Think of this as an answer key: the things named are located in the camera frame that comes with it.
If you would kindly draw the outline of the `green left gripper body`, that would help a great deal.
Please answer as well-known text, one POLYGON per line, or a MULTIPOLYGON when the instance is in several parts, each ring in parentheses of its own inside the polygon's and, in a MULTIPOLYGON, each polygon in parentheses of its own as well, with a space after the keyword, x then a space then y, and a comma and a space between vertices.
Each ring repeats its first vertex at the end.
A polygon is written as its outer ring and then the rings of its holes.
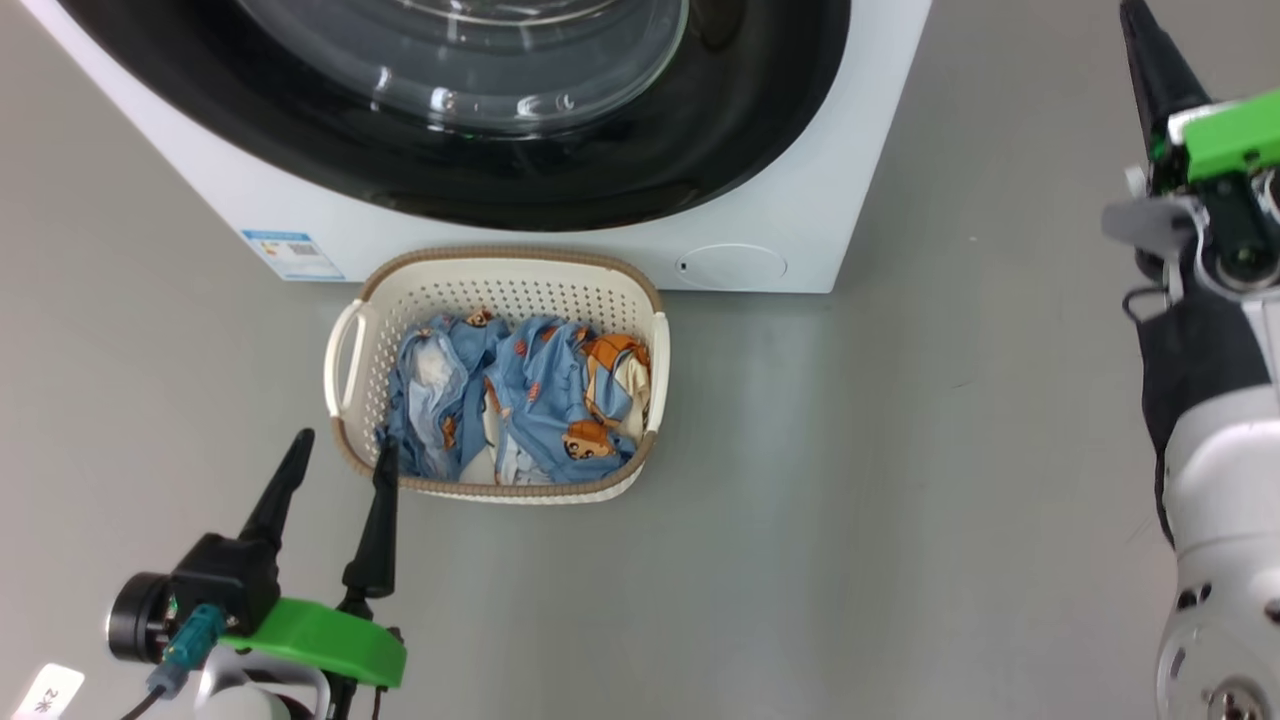
MULTIPOLYGON (((110 655, 146 664, 148 674, 183 624, 169 577, 132 577, 108 614, 110 655)), ((227 629, 174 700, 192 689, 195 720, 349 720, 364 688, 381 710, 384 694, 402 685, 407 660, 401 633, 375 623, 364 601, 328 607, 279 598, 252 635, 227 629)))

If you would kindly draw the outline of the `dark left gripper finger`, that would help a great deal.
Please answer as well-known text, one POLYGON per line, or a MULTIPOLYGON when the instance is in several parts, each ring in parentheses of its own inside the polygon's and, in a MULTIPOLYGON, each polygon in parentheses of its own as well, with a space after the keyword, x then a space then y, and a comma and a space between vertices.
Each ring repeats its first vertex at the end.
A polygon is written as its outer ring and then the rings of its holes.
POLYGON ((344 569, 344 601, 383 600, 396 592, 399 516, 399 450, 385 436, 372 471, 374 497, 353 559, 344 569))
POLYGON ((291 502, 294 492, 305 482, 314 442, 315 430, 312 428, 303 428, 294 436, 291 447, 285 451, 242 527, 238 541, 265 543, 275 550, 282 547, 291 502))

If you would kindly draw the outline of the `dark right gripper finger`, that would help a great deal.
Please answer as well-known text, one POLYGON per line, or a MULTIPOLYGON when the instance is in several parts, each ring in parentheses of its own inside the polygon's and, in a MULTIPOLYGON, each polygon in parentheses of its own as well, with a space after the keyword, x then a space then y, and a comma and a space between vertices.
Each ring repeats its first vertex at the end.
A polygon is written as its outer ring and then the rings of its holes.
POLYGON ((1170 117, 1213 100, 1146 0, 1120 0, 1119 15, 1144 146, 1155 151, 1170 117))

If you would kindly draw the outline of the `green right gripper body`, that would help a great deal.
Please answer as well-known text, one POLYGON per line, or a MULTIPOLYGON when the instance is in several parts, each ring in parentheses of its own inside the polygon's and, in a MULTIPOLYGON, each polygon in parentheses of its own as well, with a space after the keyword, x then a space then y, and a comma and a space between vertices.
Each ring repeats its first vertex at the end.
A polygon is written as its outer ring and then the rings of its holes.
POLYGON ((1174 114, 1103 234, 1167 287, 1280 293, 1280 90, 1174 114))

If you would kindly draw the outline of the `blue bear-print garment white lining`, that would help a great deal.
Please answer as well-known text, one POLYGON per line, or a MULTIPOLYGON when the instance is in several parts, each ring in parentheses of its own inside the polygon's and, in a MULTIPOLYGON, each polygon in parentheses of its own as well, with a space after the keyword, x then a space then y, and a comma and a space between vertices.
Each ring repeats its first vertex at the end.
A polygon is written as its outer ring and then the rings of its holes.
POLYGON ((508 336, 507 322, 485 309, 436 314, 404 332, 376 430, 380 445, 398 448, 402 475, 454 483, 486 447, 484 373, 508 336))

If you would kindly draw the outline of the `blue garment large orange print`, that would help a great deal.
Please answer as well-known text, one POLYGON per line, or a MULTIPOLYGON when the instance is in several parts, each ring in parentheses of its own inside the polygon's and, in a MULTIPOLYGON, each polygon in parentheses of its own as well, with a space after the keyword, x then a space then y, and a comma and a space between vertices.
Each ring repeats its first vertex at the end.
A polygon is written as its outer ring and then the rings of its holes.
POLYGON ((652 361, 640 340, 535 316, 483 373, 497 486, 576 486, 630 462, 645 434, 652 361))

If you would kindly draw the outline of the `dark round glass washer door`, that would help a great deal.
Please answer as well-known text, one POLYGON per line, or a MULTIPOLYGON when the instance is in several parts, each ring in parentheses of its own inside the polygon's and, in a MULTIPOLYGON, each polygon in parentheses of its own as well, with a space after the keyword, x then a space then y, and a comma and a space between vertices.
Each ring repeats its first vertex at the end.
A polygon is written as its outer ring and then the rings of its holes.
POLYGON ((411 217, 594 231, 751 179, 827 100, 850 0, 52 0, 183 117, 411 217))

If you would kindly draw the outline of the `cream perforated laundry basket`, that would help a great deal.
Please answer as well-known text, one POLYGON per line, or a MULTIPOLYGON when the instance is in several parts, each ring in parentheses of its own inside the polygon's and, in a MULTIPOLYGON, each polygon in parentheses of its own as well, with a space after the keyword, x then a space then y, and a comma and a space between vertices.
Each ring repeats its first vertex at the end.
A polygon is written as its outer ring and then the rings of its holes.
POLYGON ((403 477, 404 489, 481 503, 604 502, 641 475, 664 419, 672 342, 662 297, 625 261, 564 249, 474 246, 428 249, 378 268, 332 328, 324 355, 326 410, 339 455, 360 477, 378 460, 375 432, 388 415, 390 369, 399 340, 439 313, 488 310, 507 322, 561 316, 641 340, 652 360, 652 401, 634 459, 600 480, 550 488, 502 488, 403 477))

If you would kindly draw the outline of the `white washing machine body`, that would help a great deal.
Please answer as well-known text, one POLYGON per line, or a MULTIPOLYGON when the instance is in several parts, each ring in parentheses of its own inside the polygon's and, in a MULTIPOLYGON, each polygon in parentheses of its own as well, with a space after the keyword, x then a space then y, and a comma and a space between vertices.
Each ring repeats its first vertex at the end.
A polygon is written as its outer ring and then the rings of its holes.
POLYGON ((572 249, 632 264, 663 290, 694 249, 748 243, 788 269, 765 293, 827 293, 849 250, 922 38, 931 0, 850 0, 851 24, 827 100, 751 179, 699 206, 594 231, 502 231, 411 217, 298 179, 183 117, 114 61, 52 0, 20 4, 198 196, 242 231, 306 233, 347 282, 399 255, 462 246, 572 249))

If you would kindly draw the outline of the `blue white energy label sticker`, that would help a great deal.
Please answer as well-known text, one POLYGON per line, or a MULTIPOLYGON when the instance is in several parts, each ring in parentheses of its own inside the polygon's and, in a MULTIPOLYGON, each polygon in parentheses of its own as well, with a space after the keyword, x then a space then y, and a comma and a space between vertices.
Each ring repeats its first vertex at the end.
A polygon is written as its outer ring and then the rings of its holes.
POLYGON ((306 233, 242 231, 241 236, 283 281, 346 282, 337 264, 306 233))

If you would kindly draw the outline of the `white paper tag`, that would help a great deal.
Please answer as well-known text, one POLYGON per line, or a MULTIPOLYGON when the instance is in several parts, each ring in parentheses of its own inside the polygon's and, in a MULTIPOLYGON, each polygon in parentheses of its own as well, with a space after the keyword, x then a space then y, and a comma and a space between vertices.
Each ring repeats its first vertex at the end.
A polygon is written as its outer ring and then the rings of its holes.
POLYGON ((45 664, 22 696, 9 720, 61 720, 86 675, 60 664, 45 664))

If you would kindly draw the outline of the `round white filter cover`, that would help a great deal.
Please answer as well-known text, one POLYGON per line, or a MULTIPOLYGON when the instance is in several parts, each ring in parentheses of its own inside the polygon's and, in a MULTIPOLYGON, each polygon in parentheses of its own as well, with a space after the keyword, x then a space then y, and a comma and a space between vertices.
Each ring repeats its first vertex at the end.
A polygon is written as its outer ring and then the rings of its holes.
POLYGON ((776 251, 748 243, 717 243, 694 249, 676 263, 678 277, 691 287, 717 292, 762 292, 788 269, 776 251))

